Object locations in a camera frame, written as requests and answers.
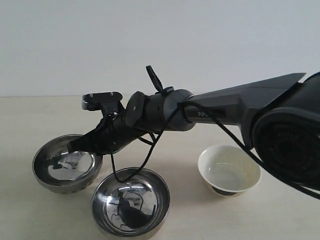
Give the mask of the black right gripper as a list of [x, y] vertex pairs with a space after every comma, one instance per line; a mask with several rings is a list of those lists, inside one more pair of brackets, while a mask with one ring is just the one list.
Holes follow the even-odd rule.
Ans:
[[140, 136], [140, 130], [126, 125], [124, 117], [108, 120], [85, 135], [67, 143], [69, 153], [85, 152], [107, 155], [117, 153]]

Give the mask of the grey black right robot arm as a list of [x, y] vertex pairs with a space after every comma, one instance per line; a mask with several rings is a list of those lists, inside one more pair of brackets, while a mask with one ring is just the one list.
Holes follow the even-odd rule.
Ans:
[[152, 95], [135, 92], [127, 105], [118, 92], [86, 94], [82, 108], [101, 111], [99, 124], [67, 144], [69, 152], [113, 155], [150, 135], [154, 147], [165, 131], [195, 124], [238, 126], [235, 142], [281, 182], [314, 198], [320, 194], [320, 75], [291, 73], [226, 89], [192, 94], [163, 87], [151, 67]]

